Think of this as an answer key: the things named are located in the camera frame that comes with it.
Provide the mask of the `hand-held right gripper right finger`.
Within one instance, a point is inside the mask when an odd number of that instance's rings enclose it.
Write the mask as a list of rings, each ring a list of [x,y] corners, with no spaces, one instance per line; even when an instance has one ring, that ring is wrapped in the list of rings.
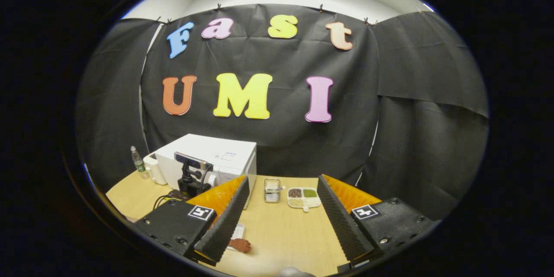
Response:
[[[426,238],[441,223],[400,198],[380,200],[321,174],[317,193],[352,267],[377,265]]]

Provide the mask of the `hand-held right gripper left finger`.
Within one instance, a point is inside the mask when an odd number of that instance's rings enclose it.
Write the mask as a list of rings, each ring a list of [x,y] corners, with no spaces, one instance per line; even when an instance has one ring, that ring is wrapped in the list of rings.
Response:
[[[188,201],[169,200],[134,224],[174,253],[214,266],[232,239],[250,192],[248,176],[239,176]]]

